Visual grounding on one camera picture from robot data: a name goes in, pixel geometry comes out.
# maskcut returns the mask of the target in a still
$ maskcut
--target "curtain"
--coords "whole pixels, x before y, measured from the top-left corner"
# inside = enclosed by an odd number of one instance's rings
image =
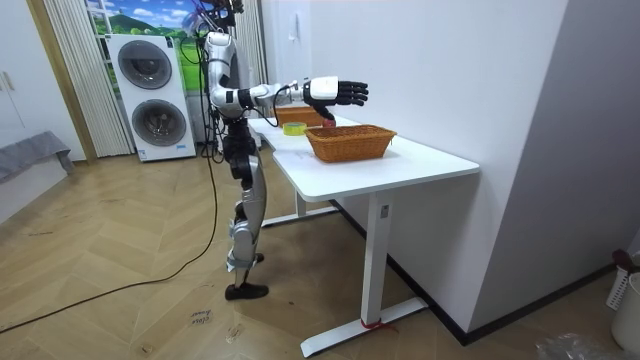
[[[82,0],[44,0],[98,157],[133,153]]]

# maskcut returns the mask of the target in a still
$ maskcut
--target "plastic bag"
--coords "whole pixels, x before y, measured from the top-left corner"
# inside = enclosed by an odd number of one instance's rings
[[[560,335],[536,344],[539,360],[640,360],[629,352],[607,351],[588,337]]]

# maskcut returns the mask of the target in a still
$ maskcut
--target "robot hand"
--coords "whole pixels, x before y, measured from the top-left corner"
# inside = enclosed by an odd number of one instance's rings
[[[369,98],[368,85],[361,82],[338,81],[337,76],[315,78],[307,81],[302,87],[302,98],[305,103],[325,119],[335,120],[326,108],[331,105],[363,106]]]

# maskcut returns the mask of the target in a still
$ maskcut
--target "washing machine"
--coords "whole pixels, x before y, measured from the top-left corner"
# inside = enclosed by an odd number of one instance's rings
[[[195,156],[173,40],[152,35],[105,38],[140,160]]]

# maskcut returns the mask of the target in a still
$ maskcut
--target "table leg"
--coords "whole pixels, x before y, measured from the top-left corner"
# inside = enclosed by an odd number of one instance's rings
[[[379,191],[369,195],[362,307],[360,308],[360,318],[367,325],[380,320],[392,205],[391,191]]]
[[[296,213],[291,215],[279,216],[272,219],[265,219],[262,222],[263,228],[275,225],[283,225],[297,220],[309,219],[319,215],[333,214],[335,212],[338,212],[338,209],[334,206],[307,211],[307,202],[304,201],[304,199],[300,196],[300,194],[298,194],[295,189],[293,191],[295,193],[294,199],[296,205]]]
[[[366,325],[376,324],[378,321],[388,323],[427,307],[422,299],[415,297],[388,309],[380,310],[392,210],[393,194],[390,191],[372,193],[369,196],[362,307],[360,309],[360,318]],[[311,337],[302,342],[300,348],[304,357],[309,357],[371,330],[373,329],[362,326],[361,320],[356,320]]]
[[[298,194],[297,191],[293,191],[295,194],[295,199],[296,199],[296,215],[298,216],[305,216],[307,215],[307,202],[304,201],[304,199],[302,198],[302,196],[300,196],[300,194]]]

